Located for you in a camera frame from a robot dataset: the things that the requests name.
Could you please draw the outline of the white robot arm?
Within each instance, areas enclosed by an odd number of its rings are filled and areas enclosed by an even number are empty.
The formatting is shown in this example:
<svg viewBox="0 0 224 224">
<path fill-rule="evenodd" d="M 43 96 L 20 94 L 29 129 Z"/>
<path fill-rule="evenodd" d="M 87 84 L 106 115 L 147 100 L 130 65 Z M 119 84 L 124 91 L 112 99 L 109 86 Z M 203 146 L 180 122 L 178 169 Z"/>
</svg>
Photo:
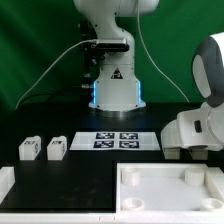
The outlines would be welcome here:
<svg viewBox="0 0 224 224">
<path fill-rule="evenodd" d="M 159 0 L 73 0 L 93 26 L 91 47 L 100 52 L 100 74 L 94 82 L 89 107 L 108 114 L 126 114 L 145 106 L 134 74 L 133 36 L 118 27 L 117 17 L 137 17 L 154 11 Z M 192 62 L 200 108 L 180 112 L 161 131 L 164 151 L 224 149 L 224 32 L 210 35 L 198 46 Z"/>
</svg>

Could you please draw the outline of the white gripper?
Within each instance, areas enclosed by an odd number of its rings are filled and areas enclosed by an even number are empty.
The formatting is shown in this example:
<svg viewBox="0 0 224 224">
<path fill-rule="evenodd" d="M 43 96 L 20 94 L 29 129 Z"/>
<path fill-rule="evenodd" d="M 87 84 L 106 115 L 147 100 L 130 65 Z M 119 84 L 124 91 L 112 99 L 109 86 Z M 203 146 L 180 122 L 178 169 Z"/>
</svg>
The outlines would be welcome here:
<svg viewBox="0 0 224 224">
<path fill-rule="evenodd" d="M 214 135 L 208 120 L 209 110 L 180 112 L 177 118 L 168 123 L 161 132 L 161 144 L 166 159 L 179 160 L 180 150 L 191 149 L 193 160 L 207 160 L 208 152 L 224 148 L 217 135 Z"/>
</svg>

